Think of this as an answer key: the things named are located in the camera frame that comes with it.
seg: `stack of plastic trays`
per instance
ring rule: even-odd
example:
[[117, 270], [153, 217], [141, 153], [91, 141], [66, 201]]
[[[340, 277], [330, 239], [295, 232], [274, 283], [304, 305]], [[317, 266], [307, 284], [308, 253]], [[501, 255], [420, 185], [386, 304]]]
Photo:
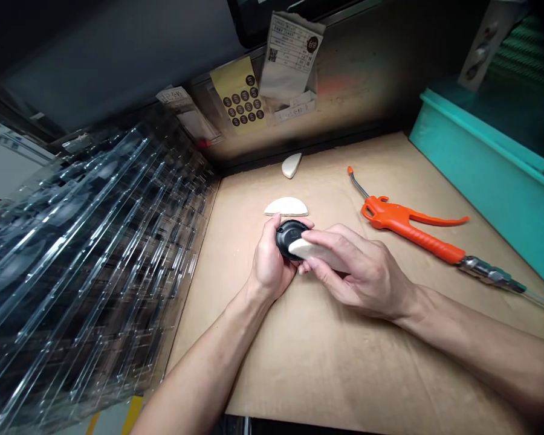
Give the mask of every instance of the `stack of plastic trays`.
[[217, 177], [161, 108], [101, 129], [0, 202], [0, 433], [149, 388]]

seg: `qr code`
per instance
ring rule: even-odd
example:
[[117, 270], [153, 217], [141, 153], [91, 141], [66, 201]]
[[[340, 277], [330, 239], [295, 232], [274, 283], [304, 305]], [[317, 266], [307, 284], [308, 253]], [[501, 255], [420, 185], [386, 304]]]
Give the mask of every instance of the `qr code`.
[[268, 55], [268, 60], [270, 62], [275, 62], [277, 54], [278, 54], [278, 50], [275, 50], [274, 48], [270, 48], [270, 54]]

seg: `forearm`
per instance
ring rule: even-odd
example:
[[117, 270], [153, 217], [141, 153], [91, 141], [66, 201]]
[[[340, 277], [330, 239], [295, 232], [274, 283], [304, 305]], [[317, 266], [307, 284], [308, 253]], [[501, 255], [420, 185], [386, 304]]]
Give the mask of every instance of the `forearm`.
[[208, 433], [270, 303], [247, 285], [183, 356], [145, 406], [132, 434]]
[[446, 353], [522, 413], [544, 418], [544, 340], [493, 320], [429, 288], [396, 323]]

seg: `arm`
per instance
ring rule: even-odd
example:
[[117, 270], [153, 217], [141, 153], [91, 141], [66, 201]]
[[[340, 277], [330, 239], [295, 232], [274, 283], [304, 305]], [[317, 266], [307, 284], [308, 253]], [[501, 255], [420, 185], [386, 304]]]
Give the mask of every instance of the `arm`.
[[296, 265], [285, 261], [276, 246], [279, 226], [279, 214], [265, 224], [247, 283], [171, 370], [141, 412], [133, 435], [208, 433], [214, 426], [268, 309], [296, 273]]
[[395, 323], [455, 359], [521, 413], [544, 419], [544, 340], [507, 326], [430, 288]]
[[521, 413], [544, 421], [544, 340], [412, 283], [384, 244], [342, 225], [303, 238], [332, 250], [351, 275], [341, 279], [315, 258], [299, 272], [313, 270], [345, 305], [399, 325], [455, 359]]

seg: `hand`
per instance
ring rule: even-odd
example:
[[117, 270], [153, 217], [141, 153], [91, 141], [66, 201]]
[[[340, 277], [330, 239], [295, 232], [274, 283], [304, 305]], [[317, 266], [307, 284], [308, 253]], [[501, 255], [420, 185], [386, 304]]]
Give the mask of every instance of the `hand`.
[[324, 261], [311, 257], [300, 273], [313, 270], [318, 279], [341, 303], [370, 317], [395, 321], [409, 316], [417, 291], [379, 240], [366, 240], [344, 225], [326, 231], [305, 231], [302, 237], [330, 249], [351, 271], [341, 278]]
[[[303, 217], [291, 217], [314, 228], [314, 224]], [[248, 278], [249, 287], [253, 288], [258, 299], [270, 303], [278, 299], [296, 274], [299, 262], [290, 262], [284, 258], [276, 246], [276, 230], [280, 227], [280, 214], [276, 213], [272, 219], [264, 224], [262, 237], [254, 253], [252, 272]]]

